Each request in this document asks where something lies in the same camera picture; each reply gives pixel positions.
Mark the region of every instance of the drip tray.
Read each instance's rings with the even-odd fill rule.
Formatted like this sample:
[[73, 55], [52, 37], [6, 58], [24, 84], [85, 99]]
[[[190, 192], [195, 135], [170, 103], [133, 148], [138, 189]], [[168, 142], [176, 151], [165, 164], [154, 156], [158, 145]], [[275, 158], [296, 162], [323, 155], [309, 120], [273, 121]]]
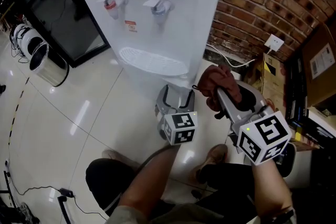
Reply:
[[124, 47], [119, 51], [119, 55], [127, 64], [146, 72], [163, 76], [180, 76], [188, 73], [184, 63], [144, 50]]

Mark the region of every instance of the black frame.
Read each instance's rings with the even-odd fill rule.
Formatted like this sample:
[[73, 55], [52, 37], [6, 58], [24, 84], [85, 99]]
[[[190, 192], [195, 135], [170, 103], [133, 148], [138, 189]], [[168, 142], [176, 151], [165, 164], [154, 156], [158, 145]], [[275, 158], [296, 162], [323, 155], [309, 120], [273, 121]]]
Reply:
[[101, 31], [100, 27], [98, 26], [93, 14], [91, 13], [90, 8], [88, 7], [87, 3], [85, 0], [85, 5], [87, 7], [87, 10], [89, 12], [89, 16], [96, 27], [99, 35], [101, 36], [104, 45], [99, 46], [98, 48], [95, 48], [88, 52], [87, 54], [84, 54], [83, 56], [79, 57], [76, 60], [73, 60], [67, 53], [66, 51], [57, 43], [57, 41], [51, 36], [51, 34], [47, 31], [47, 29], [44, 27], [44, 25], [39, 21], [39, 19], [35, 16], [34, 12], [30, 9], [28, 6], [26, 0], [14, 0], [15, 5], [17, 10], [24, 14], [27, 19], [30, 21], [32, 26], [40, 33], [40, 35], [50, 44], [50, 46], [59, 53], [64, 60], [66, 60], [69, 65], [73, 68], [81, 65], [82, 63], [86, 62], [87, 60], [91, 59], [92, 57], [100, 54], [101, 52], [105, 51], [106, 49], [110, 48], [111, 46], [109, 45], [108, 41], [106, 40], [105, 35]]

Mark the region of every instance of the white cable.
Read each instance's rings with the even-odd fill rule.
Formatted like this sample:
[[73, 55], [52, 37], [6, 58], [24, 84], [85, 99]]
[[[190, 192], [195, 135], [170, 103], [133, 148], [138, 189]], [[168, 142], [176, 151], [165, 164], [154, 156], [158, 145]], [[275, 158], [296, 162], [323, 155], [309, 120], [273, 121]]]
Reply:
[[244, 63], [244, 64], [242, 64], [242, 65], [239, 65], [239, 66], [233, 66], [233, 65], [230, 63], [229, 59], [227, 59], [227, 57], [226, 57], [221, 51], [219, 51], [218, 49], [216, 49], [214, 46], [212, 46], [212, 45], [210, 45], [210, 44], [207, 44], [207, 46], [209, 46], [209, 47], [213, 48], [214, 50], [216, 50], [217, 52], [219, 52], [219, 54], [222, 55], [222, 56], [225, 58], [225, 60], [229, 63], [229, 65], [232, 66], [232, 67], [243, 67], [243, 66], [246, 66], [246, 65], [248, 65], [249, 63], [251, 63], [251, 62], [253, 62], [253, 61], [256, 60], [256, 59], [253, 59], [253, 60], [248, 61], [248, 62], [246, 62], [246, 63]]

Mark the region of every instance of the brown shoe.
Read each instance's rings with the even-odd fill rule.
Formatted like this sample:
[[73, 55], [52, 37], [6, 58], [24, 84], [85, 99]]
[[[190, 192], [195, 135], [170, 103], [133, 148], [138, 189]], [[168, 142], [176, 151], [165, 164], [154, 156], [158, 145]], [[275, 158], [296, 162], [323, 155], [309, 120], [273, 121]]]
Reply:
[[101, 157], [106, 158], [106, 159], [115, 159], [116, 161], [120, 161], [121, 163], [124, 163], [130, 166], [134, 171], [140, 167], [139, 163], [132, 161], [131, 159], [127, 158], [126, 156], [114, 150], [104, 150], [101, 153]]
[[204, 184], [205, 182], [201, 182], [198, 178], [201, 170], [204, 166], [208, 164], [219, 164], [224, 163], [227, 156], [227, 146], [224, 144], [219, 144], [211, 148], [206, 156], [204, 163], [196, 166], [191, 170], [189, 175], [189, 181], [193, 184]]

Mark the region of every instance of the tiled floor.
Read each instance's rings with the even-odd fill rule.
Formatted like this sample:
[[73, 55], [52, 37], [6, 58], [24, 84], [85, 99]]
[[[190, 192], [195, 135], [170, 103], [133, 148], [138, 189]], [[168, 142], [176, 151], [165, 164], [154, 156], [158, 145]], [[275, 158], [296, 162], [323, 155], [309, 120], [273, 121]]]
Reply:
[[[202, 62], [198, 78], [210, 64]], [[7, 46], [0, 55], [0, 84], [7, 85], [0, 97], [0, 165], [5, 168], [9, 157], [8, 137], [19, 102], [9, 150], [13, 181], [21, 192], [48, 185], [69, 188], [84, 211], [105, 215], [85, 182], [90, 162], [112, 148], [140, 163], [164, 144], [156, 131], [154, 101], [132, 88], [111, 50], [71, 69], [65, 83], [54, 88], [31, 74], [28, 65], [12, 58]], [[199, 92], [195, 110], [198, 135], [178, 153], [164, 194], [170, 201], [193, 202], [191, 190], [206, 188], [186, 185], [187, 175], [211, 147], [226, 141], [229, 131], [229, 120], [216, 120]], [[243, 156], [230, 148], [232, 161], [242, 163]], [[0, 176], [0, 188], [5, 186]], [[57, 197], [50, 188], [32, 190], [25, 196], [14, 192], [14, 198], [25, 201], [42, 223], [65, 223]], [[2, 199], [9, 202], [7, 195]], [[104, 223], [99, 215], [79, 211], [73, 199], [66, 204], [74, 223]]]

